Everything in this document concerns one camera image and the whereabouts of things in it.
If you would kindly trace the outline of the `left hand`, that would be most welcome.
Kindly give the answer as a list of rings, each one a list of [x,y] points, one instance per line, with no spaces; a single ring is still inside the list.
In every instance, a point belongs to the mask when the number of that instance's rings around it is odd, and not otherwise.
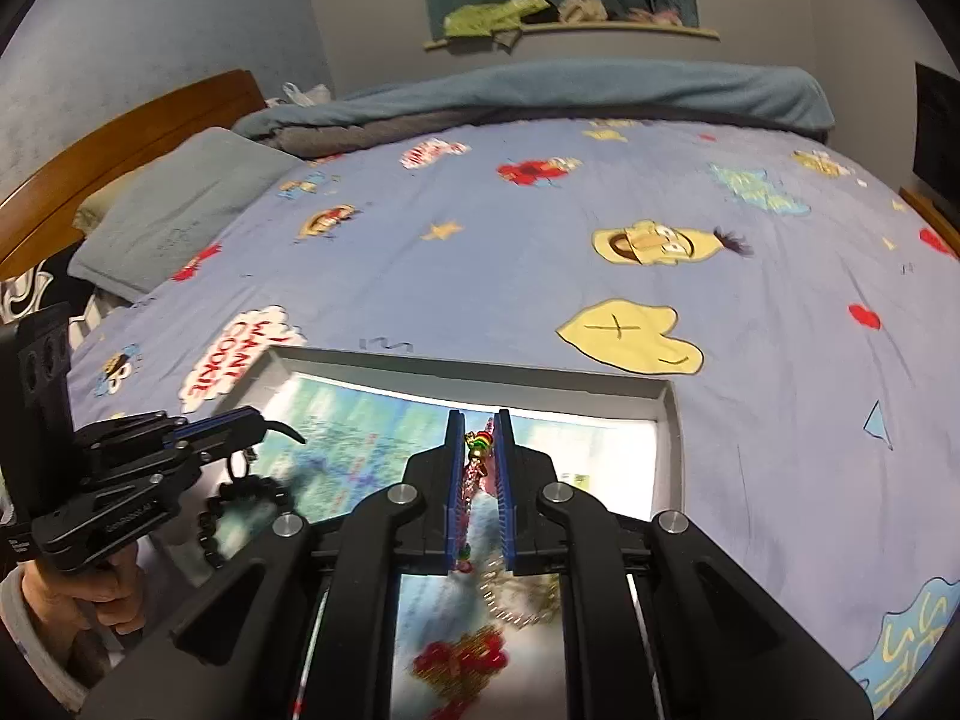
[[[80,610],[84,601],[94,619],[117,634],[130,634],[145,625],[145,576],[139,566],[139,545],[129,544],[107,558],[105,569],[79,574],[57,572],[49,561],[23,567],[21,592],[46,634],[71,634],[91,628]]]

